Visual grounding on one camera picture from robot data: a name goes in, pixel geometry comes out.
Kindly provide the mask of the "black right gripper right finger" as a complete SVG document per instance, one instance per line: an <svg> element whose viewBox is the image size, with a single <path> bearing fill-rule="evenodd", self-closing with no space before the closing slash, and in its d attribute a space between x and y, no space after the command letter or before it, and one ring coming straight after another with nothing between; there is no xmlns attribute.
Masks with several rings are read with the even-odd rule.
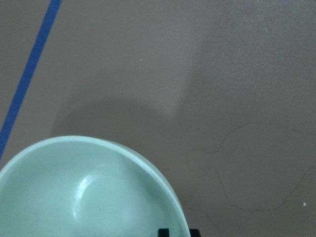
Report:
<svg viewBox="0 0 316 237"><path fill-rule="evenodd" d="M189 229L191 237L200 237L200 231L198 229Z"/></svg>

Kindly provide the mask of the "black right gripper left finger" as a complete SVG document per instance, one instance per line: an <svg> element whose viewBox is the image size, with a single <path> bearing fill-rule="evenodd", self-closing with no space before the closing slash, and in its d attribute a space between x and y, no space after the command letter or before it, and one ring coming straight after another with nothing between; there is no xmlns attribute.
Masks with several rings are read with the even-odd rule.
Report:
<svg viewBox="0 0 316 237"><path fill-rule="evenodd" d="M158 229L158 237L170 237L169 229Z"/></svg>

